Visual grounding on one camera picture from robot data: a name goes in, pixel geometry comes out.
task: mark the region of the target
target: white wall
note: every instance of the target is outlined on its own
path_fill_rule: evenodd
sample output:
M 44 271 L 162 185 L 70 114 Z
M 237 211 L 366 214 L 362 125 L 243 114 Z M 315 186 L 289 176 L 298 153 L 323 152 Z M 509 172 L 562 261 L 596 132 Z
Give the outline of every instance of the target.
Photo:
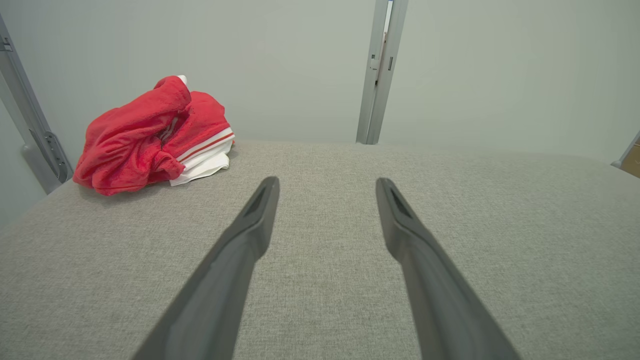
M 640 130 L 640 1 L 410 0 L 380 143 L 617 160 Z
M 237 141 L 354 142 L 373 10 L 369 0 L 0 4 L 73 162 L 95 117 L 170 74 L 217 98 Z
M 20 155 L 24 145 L 0 101 L 0 231 L 45 197 L 40 183 Z

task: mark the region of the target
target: brown box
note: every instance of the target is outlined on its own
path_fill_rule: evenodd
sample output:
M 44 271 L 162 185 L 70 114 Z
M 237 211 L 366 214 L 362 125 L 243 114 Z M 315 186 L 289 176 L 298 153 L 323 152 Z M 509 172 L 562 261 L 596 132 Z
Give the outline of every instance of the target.
M 640 144 L 637 143 L 631 148 L 620 168 L 633 176 L 640 177 Z

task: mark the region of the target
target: metal hinge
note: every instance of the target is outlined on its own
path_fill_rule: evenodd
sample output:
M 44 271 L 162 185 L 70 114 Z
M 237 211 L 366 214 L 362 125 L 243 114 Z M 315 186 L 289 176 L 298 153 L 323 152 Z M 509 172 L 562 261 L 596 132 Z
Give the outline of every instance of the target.
M 3 38 L 2 47 L 0 47 L 0 51 L 13 52 L 13 46 L 11 46 L 11 43 L 9 43 L 9 39 L 8 38 Z

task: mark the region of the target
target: red garment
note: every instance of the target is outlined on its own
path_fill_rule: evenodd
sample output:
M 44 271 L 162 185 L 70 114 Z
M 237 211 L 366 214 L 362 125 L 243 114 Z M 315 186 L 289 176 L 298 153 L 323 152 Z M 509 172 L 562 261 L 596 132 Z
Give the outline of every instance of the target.
M 74 181 L 114 195 L 175 179 L 184 170 L 177 158 L 226 128 L 222 105 L 169 76 L 89 125 Z

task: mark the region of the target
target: red and white clothing pile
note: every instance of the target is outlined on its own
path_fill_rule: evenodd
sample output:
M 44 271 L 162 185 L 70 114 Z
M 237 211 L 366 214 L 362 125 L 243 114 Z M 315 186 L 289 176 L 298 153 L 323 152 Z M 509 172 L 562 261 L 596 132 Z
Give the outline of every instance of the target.
M 188 183 L 228 168 L 234 137 L 220 103 L 169 76 L 89 125 L 74 181 L 103 195 Z

